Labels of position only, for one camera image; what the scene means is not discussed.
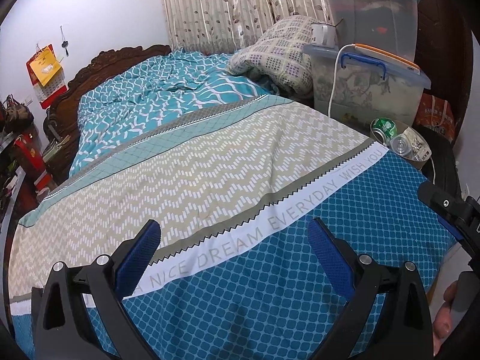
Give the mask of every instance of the red calendar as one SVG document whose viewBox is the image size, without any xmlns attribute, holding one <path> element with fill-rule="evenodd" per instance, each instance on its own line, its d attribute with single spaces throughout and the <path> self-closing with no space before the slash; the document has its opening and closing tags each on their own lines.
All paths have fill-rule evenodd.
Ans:
<svg viewBox="0 0 480 360">
<path fill-rule="evenodd" d="M 53 52 L 53 45 L 49 44 L 47 46 L 51 52 Z M 47 109 L 50 107 L 52 102 L 55 100 L 56 97 L 60 96 L 62 93 L 67 91 L 67 86 L 65 85 L 65 81 L 62 77 L 62 69 L 58 71 L 56 75 L 49 81 L 49 83 L 45 86 L 40 84 L 35 73 L 33 73 L 32 68 L 30 68 L 30 63 L 35 59 L 38 52 L 36 52 L 28 61 L 27 61 L 27 70 L 28 75 L 30 76 L 30 81 L 32 81 L 33 89 L 35 91 L 35 95 L 37 96 L 38 101 L 43 109 Z"/>
</svg>

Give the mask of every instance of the curtain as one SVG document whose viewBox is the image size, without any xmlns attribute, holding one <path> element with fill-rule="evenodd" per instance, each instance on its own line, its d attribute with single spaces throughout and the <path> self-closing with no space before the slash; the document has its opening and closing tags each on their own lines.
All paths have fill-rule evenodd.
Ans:
<svg viewBox="0 0 480 360">
<path fill-rule="evenodd" d="M 248 47 L 280 19 L 325 21 L 324 0 L 164 0 L 171 44 L 205 54 Z"/>
</svg>

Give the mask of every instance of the finger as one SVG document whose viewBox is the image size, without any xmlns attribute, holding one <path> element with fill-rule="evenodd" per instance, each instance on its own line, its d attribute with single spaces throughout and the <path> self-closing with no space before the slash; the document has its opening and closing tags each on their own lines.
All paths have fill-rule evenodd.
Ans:
<svg viewBox="0 0 480 360">
<path fill-rule="evenodd" d="M 445 302 L 453 302 L 455 295 L 457 294 L 458 289 L 458 280 L 454 281 L 452 284 L 448 286 L 448 288 L 443 293 L 443 300 Z"/>
<path fill-rule="evenodd" d="M 442 341 L 437 337 L 435 332 L 433 333 L 433 355 L 436 356 L 440 347 L 442 346 Z"/>
<path fill-rule="evenodd" d="M 435 321 L 433 321 L 433 331 L 438 338 L 446 338 L 452 330 L 452 317 L 450 316 L 450 304 L 445 302 L 438 310 Z"/>
</svg>

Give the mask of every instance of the tin can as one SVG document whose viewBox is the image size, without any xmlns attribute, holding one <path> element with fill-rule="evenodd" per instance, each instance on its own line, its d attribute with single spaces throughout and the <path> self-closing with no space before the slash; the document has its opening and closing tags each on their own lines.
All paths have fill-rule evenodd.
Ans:
<svg viewBox="0 0 480 360">
<path fill-rule="evenodd" d="M 371 123 L 371 132 L 378 135 L 384 145 L 388 145 L 390 140 L 397 135 L 397 126 L 392 119 L 380 117 Z"/>
<path fill-rule="evenodd" d="M 413 155 L 412 145 L 405 134 L 397 135 L 390 140 L 390 149 L 403 158 L 411 158 Z"/>
</svg>

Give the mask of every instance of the white cable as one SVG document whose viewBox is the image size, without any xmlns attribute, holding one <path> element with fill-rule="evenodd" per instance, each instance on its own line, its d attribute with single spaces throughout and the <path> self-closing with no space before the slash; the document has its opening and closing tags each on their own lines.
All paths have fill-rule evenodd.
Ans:
<svg viewBox="0 0 480 360">
<path fill-rule="evenodd" d="M 347 47 L 354 47 L 355 45 L 354 44 L 346 44 L 345 46 L 343 46 L 338 54 L 337 54 L 337 58 L 335 59 L 335 67 L 334 67 L 334 70 L 333 70 L 333 87 L 332 87 L 332 94 L 330 95 L 330 101 L 328 102 L 328 117 L 331 117 L 330 116 L 330 111 L 332 110 L 332 102 L 333 102 L 333 95 L 335 93 L 335 84 L 337 83 L 337 67 L 338 67 L 338 61 L 340 60 L 340 56 L 342 55 L 342 51 L 345 50 Z"/>
<path fill-rule="evenodd" d="M 437 174 L 435 173 L 435 164 L 434 164 L 434 160 L 432 159 L 431 155 L 430 155 L 430 162 L 431 162 L 431 168 L 433 169 L 433 181 L 431 183 L 435 184 L 435 179 L 437 178 Z"/>
</svg>

